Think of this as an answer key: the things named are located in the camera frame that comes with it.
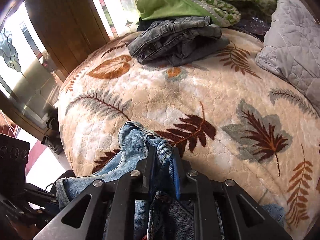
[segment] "gray jeans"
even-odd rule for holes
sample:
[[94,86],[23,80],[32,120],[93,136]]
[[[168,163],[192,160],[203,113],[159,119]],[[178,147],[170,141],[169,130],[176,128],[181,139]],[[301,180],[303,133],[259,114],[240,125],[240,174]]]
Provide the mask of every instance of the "gray jeans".
[[129,46],[132,57],[141,64],[166,59],[180,66],[206,57],[230,43],[210,17],[184,17],[155,21]]

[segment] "jeans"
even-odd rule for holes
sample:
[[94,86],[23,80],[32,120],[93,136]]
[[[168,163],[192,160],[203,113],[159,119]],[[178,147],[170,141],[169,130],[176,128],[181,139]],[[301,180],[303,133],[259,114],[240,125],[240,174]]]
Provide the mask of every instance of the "jeans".
[[[56,181],[59,208],[65,207],[96,179],[105,182],[119,179],[134,170],[139,160],[147,157],[150,146],[156,147],[153,201],[136,200],[134,239],[193,239],[193,202],[177,201],[177,175],[171,145],[140,123],[126,122],[119,131],[120,151],[100,171],[91,176],[64,178]],[[280,224],[284,209],[275,204],[263,206]]]
[[159,59],[172,66],[191,63],[230,43],[221,36],[220,27],[210,22],[209,16],[155,21],[128,46],[129,52],[141,64]]

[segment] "bolt head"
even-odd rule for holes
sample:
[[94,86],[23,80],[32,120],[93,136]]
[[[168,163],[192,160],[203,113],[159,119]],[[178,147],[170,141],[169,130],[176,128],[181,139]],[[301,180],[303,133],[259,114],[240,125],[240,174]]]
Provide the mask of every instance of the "bolt head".
[[102,181],[101,179],[97,179],[97,180],[95,180],[95,181],[93,182],[93,185],[94,185],[95,187],[100,187],[100,186],[102,186],[102,184],[103,184],[103,181]]
[[140,175],[140,171],[138,171],[138,170],[133,170],[133,171],[130,172],[130,175],[131,175],[132,177],[137,177],[137,176]]
[[232,187],[235,185],[235,181],[232,179],[226,179],[224,183],[229,187]]
[[191,171],[188,171],[188,174],[189,174],[189,176],[191,176],[191,177],[195,177],[195,176],[198,176],[198,171],[191,170]]

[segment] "stained glass window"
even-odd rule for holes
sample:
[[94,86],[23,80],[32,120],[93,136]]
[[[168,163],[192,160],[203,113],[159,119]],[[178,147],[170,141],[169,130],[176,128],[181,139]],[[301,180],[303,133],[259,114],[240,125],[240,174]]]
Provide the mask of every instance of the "stained glass window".
[[93,0],[110,39],[137,30],[136,0]]
[[0,90],[45,129],[64,76],[49,57],[22,4],[0,32]]

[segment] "red surface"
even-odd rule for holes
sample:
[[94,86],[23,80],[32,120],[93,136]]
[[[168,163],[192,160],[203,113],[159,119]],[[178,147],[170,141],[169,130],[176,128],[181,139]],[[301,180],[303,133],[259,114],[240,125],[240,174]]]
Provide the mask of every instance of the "red surface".
[[40,155],[44,152],[47,146],[41,144],[38,140],[33,148],[29,152],[28,156],[28,163],[26,165],[26,172],[25,176],[29,173],[30,169],[32,168],[33,164],[35,164],[36,160],[40,157]]

